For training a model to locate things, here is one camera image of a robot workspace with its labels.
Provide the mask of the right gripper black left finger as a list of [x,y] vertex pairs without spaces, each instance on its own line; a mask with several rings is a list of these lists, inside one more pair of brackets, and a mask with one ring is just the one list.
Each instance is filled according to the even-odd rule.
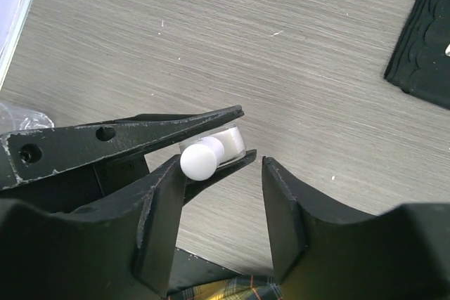
[[179,157],[76,211],[1,201],[2,299],[161,299],[186,178]]

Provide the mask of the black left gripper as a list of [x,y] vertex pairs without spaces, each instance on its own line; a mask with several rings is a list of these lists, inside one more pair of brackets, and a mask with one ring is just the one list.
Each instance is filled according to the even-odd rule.
[[148,154],[243,115],[242,107],[235,105],[195,115],[141,114],[4,133],[1,187],[13,189],[2,190],[1,198],[22,200],[51,213],[71,212],[149,174],[143,155],[97,162]]

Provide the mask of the clear nail polish bottle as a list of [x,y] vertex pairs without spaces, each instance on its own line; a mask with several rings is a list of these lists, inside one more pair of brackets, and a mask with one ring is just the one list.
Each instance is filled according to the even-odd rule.
[[215,137],[224,146],[224,155],[219,160],[217,167],[222,167],[228,163],[234,162],[245,155],[245,144],[241,132],[236,124],[227,124],[219,128],[200,133],[179,143],[180,152],[183,152],[188,146],[197,143],[205,137]]

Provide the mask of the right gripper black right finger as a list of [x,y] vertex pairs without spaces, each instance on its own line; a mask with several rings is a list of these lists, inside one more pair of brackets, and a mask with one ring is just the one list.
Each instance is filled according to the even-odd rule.
[[262,162],[274,276],[284,299],[448,299],[449,205],[372,215]]

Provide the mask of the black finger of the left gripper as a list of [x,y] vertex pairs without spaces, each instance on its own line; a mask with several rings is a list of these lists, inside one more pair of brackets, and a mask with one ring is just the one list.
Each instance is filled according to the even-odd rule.
[[194,181],[192,179],[187,180],[186,190],[184,194],[184,205],[188,204],[193,198],[199,195],[202,191],[206,190],[210,186],[218,183],[226,177],[236,173],[244,167],[252,164],[257,158],[257,150],[248,150],[245,155],[231,162],[227,165],[219,167],[215,173],[205,181]]

